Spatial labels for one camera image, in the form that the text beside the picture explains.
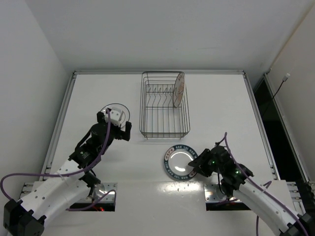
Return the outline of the green rimmed white plate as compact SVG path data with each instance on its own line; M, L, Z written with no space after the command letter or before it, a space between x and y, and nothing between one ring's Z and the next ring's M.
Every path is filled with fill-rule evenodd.
M188 163L198 157L197 152L190 146L178 144L171 146L163 157L163 167L166 174L176 181L189 181L196 172Z

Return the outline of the orange sunburst white plate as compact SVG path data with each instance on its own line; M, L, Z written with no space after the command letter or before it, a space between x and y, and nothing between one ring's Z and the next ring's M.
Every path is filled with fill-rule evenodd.
M185 74L180 72L175 80L174 89L173 89L173 106L174 108L178 108L183 100L184 92L185 92L186 84L185 84Z

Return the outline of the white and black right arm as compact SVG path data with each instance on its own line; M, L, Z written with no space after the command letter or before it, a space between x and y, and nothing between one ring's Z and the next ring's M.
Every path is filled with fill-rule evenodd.
M204 151L188 163L193 171L209 177L213 172L222 176L223 193L235 197L253 211L276 236L313 236L315 219L289 209L268 189L254 182L253 173L237 163L227 147L216 146Z

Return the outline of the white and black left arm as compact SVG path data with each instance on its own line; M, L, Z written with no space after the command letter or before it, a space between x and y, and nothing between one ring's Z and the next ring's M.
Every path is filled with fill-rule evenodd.
M12 236L40 236L57 216L91 195L101 181L92 173L114 140L130 140L124 111L106 108L63 165L29 194L4 206L3 226Z

